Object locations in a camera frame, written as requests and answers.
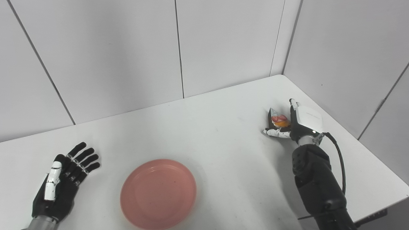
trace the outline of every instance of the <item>robot finger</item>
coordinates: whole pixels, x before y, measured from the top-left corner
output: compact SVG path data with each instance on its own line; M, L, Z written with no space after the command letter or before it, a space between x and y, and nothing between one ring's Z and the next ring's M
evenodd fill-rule
M83 150L85 147L87 146L87 144L85 142L81 142L79 144L77 144L68 154L67 157L69 158L73 158L75 157L75 155L80 152L81 150Z
M55 157L50 173L47 176L44 193L44 200L46 201L55 200L56 186L60 182L60 174L62 168L61 162L65 162L65 156L63 154L59 154Z
M280 129L265 129L263 132L269 136L277 138L290 138L290 131L286 128Z
M66 163L68 163L67 161L67 157L66 156L64 156L63 154L58 154L56 157L55 157L55 159L54 159L54 162L60 162L61 163L61 166L62 167L64 167L64 164L66 164Z
M63 175L65 177L69 177L77 168L81 170L81 167L79 167L75 162L71 162L68 168L64 171Z
M81 162L78 167L74 169L74 171L69 175L70 180L74 181L80 173L85 170L85 167L87 167L90 163L96 161L99 158L97 154L89 156L87 159Z
M82 152L80 155L74 158L74 162L79 163L82 160L84 160L87 156L93 154L94 152L95 150L93 148L86 149L84 152Z
M97 154L89 156L87 159L83 160L79 166L82 168L87 167L91 162L98 160L99 156Z
M89 174L91 171L93 171L93 170L99 168L100 166L101 166L101 164L98 163L98 162L93 163L92 165L88 166L88 167L87 167L84 171L82 171L82 172L80 173L80 175L77 177L77 179L76 179L76 181L75 181L75 185L76 185L76 186L79 186L79 185L85 180L85 178L88 176L88 174Z
M297 103L297 101L293 98L290 99L290 104L292 109L296 110L298 108L298 106L300 105L300 103Z

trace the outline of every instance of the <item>pink plate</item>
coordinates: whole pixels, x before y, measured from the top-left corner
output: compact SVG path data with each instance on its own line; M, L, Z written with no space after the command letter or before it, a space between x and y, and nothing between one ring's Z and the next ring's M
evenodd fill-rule
M196 199L192 173L174 160L149 161L135 169L121 191L121 209L135 226L163 230L190 212Z

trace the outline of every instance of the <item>table surface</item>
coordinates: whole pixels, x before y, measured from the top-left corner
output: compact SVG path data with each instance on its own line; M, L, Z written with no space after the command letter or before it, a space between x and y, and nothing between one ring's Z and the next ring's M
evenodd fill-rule
M276 75L158 106L0 143L0 225L21 229L56 154L81 141L102 167L81 184L59 230L135 229L123 216L119 193L126 177L147 161L168 158L195 176L198 195L178 229L314 229L294 184L295 142L262 133L270 107L289 116L289 98L323 116L346 169L347 208L354 221L409 195L409 187L329 114L283 75ZM330 155L340 182L333 144Z

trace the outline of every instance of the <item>black cable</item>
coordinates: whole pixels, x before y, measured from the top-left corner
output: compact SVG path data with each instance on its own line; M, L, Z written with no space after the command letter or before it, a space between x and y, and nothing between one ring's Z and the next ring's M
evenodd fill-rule
M327 136L332 143L335 145L335 148L337 148L338 156L339 156L339 162L341 163L341 173L342 173L342 193L345 195L345 190L346 190L346 179L345 179L345 166L344 166L344 159L342 158L341 150L339 149L339 146L337 144L337 141L335 138L331 135L331 133L323 133L325 136Z

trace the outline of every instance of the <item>robotic hand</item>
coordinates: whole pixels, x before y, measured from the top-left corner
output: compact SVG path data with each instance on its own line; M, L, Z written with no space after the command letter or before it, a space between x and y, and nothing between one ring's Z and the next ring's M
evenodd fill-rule
M33 220L26 230L53 230L70 213L79 185L92 170L100 167L100 163L94 162L99 157L93 148L74 158L85 147L86 143L82 142L66 156L56 156L33 201Z
M291 138L298 144L292 153L295 184L307 212L320 230L356 230L346 210L344 162L337 142L323 132L322 116L315 110L290 99L289 121L274 109L268 114L269 136ZM342 189L331 171L329 156L319 147L327 136L337 148L342 168Z

